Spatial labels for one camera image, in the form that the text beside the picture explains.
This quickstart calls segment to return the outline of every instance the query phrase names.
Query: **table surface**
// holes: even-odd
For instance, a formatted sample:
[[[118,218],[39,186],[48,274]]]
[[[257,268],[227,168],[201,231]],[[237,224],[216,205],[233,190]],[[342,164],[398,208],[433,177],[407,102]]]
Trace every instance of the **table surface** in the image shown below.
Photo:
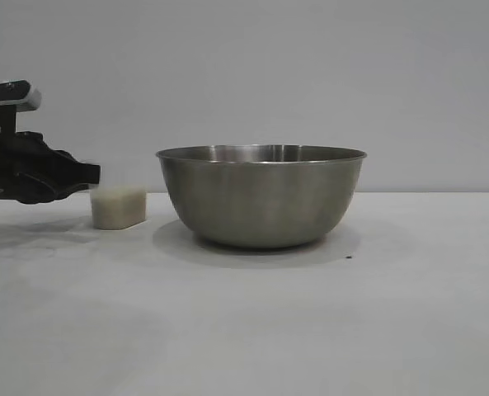
[[[196,240],[165,194],[89,213],[0,201],[0,396],[489,395],[489,194],[360,193],[277,252]]]

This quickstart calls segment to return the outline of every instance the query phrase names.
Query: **robotic arm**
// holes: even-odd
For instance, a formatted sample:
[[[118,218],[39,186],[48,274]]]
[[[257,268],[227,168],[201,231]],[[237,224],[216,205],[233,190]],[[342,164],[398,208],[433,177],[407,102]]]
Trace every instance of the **robotic arm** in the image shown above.
[[[37,110],[41,95],[29,82],[0,83],[0,200],[39,204],[63,200],[100,181],[98,165],[53,150],[36,132],[16,132],[16,114]]]

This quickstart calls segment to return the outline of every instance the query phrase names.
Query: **bowl rim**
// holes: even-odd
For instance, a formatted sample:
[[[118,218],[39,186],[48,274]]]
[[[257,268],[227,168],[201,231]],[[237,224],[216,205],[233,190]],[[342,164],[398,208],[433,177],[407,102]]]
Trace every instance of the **bowl rim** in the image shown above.
[[[240,148],[240,147],[264,147],[264,146],[289,146],[289,147],[308,147],[311,149],[340,149],[351,151],[354,155],[349,158],[335,158],[335,159],[319,159],[319,160],[311,160],[311,161],[246,161],[246,162],[237,162],[237,161],[214,161],[208,159],[197,159],[197,158],[178,158],[169,155],[171,152],[175,150],[187,150],[187,149],[206,149],[206,148]],[[173,159],[176,161],[184,162],[184,163],[213,163],[213,164],[238,164],[238,165],[254,165],[254,164],[268,164],[268,165],[290,165],[290,164],[314,164],[314,163],[347,163],[351,161],[359,161],[367,157],[367,153],[365,151],[358,150],[357,148],[347,148],[347,147],[336,147],[336,146],[319,146],[319,145],[311,145],[311,144],[208,144],[201,146],[186,146],[186,147],[173,147],[173,148],[165,148],[164,150],[160,150],[156,153],[156,156],[160,159]]]

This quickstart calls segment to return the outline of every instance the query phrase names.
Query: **stainless steel bowl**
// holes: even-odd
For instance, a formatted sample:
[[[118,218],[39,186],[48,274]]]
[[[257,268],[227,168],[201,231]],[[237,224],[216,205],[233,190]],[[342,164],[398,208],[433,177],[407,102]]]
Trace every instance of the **stainless steel bowl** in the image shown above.
[[[171,148],[157,156],[181,221],[242,248],[318,239],[345,214],[362,151],[297,145]]]

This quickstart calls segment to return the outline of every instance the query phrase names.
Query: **white wall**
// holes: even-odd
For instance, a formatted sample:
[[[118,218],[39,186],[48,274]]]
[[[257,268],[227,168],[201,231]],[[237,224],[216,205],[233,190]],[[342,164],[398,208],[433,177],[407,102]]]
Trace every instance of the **white wall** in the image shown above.
[[[489,191],[489,0],[0,0],[19,124],[78,158],[364,149],[365,191]]]

